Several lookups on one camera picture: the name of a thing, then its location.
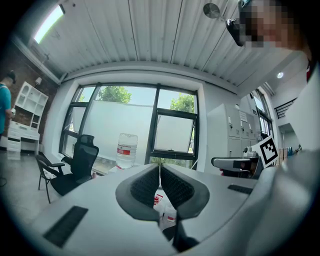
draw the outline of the black railing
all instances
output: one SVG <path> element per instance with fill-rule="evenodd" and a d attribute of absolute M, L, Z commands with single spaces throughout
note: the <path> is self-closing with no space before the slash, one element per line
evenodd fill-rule
<path fill-rule="evenodd" d="M 294 103 L 294 101 L 297 98 L 294 98 L 293 100 L 288 101 L 287 103 L 284 103 L 280 106 L 277 106 L 275 109 L 276 115 L 278 116 L 278 119 L 284 118 L 286 116 L 287 110 L 290 108 L 290 106 Z"/>

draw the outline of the sky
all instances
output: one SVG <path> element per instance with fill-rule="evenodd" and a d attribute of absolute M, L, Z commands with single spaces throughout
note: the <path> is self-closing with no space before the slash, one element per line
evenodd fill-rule
<path fill-rule="evenodd" d="M 87 87 L 83 90 L 84 101 L 87 102 L 90 99 L 91 94 L 94 91 L 94 87 Z M 128 93 L 131 93 L 131 99 L 129 104 L 153 106 L 155 101 L 156 89 L 146 87 L 125 86 Z M 171 100 L 178 99 L 181 92 L 171 90 L 160 90 L 158 108 L 170 109 Z"/>

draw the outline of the fluorescent light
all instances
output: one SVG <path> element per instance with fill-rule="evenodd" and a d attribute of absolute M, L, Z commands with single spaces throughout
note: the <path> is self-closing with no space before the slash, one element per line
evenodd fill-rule
<path fill-rule="evenodd" d="M 34 36 L 34 40 L 39 44 L 42 40 L 42 38 L 45 36 L 45 34 L 48 32 L 48 30 L 51 28 L 53 24 L 62 16 L 64 15 L 60 5 L 58 5 L 45 19 L 45 21 L 42 23 L 41 27 L 37 31 L 37 33 Z"/>
<path fill-rule="evenodd" d="M 279 72 L 279 74 L 276 76 L 277 78 L 282 78 L 284 76 L 284 73 L 282 73 L 282 72 Z"/>

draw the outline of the chair backrest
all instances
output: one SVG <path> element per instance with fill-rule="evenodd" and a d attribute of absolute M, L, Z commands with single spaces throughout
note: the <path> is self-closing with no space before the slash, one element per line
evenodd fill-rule
<path fill-rule="evenodd" d="M 44 169 L 49 172 L 50 172 L 50 170 L 52 171 L 52 169 L 49 167 L 49 166 L 51 166 L 51 162 L 48 159 L 46 159 L 44 156 L 39 155 L 39 154 L 35 156 L 35 159 L 36 159 L 36 162 L 39 166 L 39 170 L 40 170 L 41 175 L 45 178 L 46 175 L 45 175 Z"/>
<path fill-rule="evenodd" d="M 94 145 L 94 138 L 95 137 L 92 135 L 82 134 L 77 139 L 77 142 L 93 146 Z"/>
<path fill-rule="evenodd" d="M 90 143 L 77 141 L 74 145 L 74 153 L 70 170 L 78 178 L 90 176 L 92 166 L 98 156 L 99 148 Z"/>

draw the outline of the locker door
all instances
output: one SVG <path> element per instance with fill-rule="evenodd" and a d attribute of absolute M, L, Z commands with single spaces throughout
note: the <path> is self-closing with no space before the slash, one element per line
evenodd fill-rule
<path fill-rule="evenodd" d="M 229 138 L 229 158 L 241 158 L 242 151 L 241 151 L 241 140 Z"/>
<path fill-rule="evenodd" d="M 228 124 L 228 135 L 231 137 L 240 137 L 240 116 L 239 110 L 233 106 L 225 106 L 226 108 L 226 118 Z"/>
<path fill-rule="evenodd" d="M 242 157 L 243 157 L 244 152 L 245 152 L 245 147 L 250 147 L 250 140 L 241 139 L 241 154 L 242 154 Z"/>
<path fill-rule="evenodd" d="M 249 139 L 254 140 L 255 137 L 255 132 L 256 132 L 256 125 L 255 125 L 255 120 L 252 115 L 247 115 L 246 116 L 249 124 Z"/>
<path fill-rule="evenodd" d="M 240 121 L 240 135 L 243 139 L 249 139 L 249 123 L 245 121 Z"/>
<path fill-rule="evenodd" d="M 250 146 L 256 145 L 257 141 L 255 139 L 250 139 Z"/>

